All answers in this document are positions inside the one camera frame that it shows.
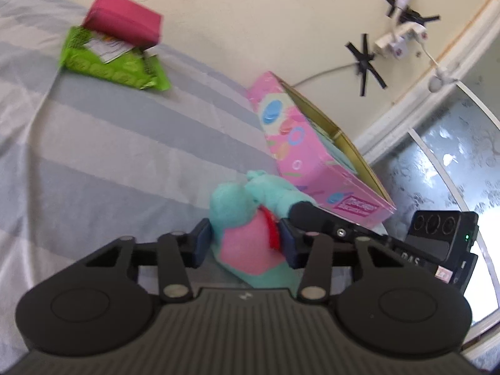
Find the green package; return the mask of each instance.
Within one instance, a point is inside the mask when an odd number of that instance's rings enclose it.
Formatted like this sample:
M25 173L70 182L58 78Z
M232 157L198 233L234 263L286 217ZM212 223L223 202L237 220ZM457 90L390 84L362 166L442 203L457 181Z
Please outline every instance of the green package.
M78 73L124 84L136 89L152 87L168 90L170 81L165 75L158 58L147 56L138 48L122 53L116 59L103 63L101 58L84 46L93 38L108 38L83 27L71 27L62 47L60 65Z

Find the ridged surface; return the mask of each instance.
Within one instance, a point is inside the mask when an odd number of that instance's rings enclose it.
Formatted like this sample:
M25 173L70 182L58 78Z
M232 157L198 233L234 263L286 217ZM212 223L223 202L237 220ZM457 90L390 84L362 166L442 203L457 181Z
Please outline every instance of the ridged surface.
M477 374L458 354L400 361L367 351L328 311L286 290L205 289L193 302L162 309L154 325L101 356L32 352L8 375L448 375Z

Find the stuffed toy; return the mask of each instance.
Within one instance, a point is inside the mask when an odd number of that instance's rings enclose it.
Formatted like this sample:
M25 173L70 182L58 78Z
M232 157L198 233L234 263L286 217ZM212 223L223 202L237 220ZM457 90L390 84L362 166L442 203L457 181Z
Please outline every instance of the stuffed toy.
M279 251L277 220L299 201L316 202L287 180L249 171L248 183L224 183L210 200L213 254L218 263L254 288L288 288L295 294L300 274Z

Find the striped bedsheet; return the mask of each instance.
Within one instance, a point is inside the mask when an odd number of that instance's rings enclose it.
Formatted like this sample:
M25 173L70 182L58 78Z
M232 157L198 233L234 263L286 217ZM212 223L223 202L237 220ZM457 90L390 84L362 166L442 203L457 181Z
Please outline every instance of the striped bedsheet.
M189 231L219 183L276 173L244 89L166 45L164 93L60 71L85 12L0 0L0 372L26 352L14 309L29 288L121 235ZM189 277L244 287L212 257ZM154 290L154 270L140 282Z

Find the white cable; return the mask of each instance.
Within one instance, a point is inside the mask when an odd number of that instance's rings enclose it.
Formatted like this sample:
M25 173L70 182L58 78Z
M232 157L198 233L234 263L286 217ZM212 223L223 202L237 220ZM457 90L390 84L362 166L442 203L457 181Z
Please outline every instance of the white cable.
M297 82L297 83L293 84L293 85L292 85L292 87L298 87L298 86L300 86L301 84L307 83L307 82L309 82L309 81L311 81L311 80L314 80L314 79L316 79L316 78L318 78L318 77L325 76L325 75L327 75L327 74L330 74L330 73L336 72L336 71L338 71L338 70L347 69L348 67L352 67L352 66L355 66L355 65L357 65L357 64L358 64L357 62L354 62L354 63L349 63L349 64L347 64L347 65L337 66L337 67L334 67L333 69L324 70L323 72L316 73L316 74L314 74L314 75L312 75L312 76L307 77L307 78L306 78L306 79L304 79L304 80L301 80L301 81L299 81L299 82Z
M423 44L423 42L418 41L420 46L422 47L422 51L429 57L429 59L436 65L436 67L439 69L439 63L436 62L436 60L432 57L432 55L427 51L426 46Z

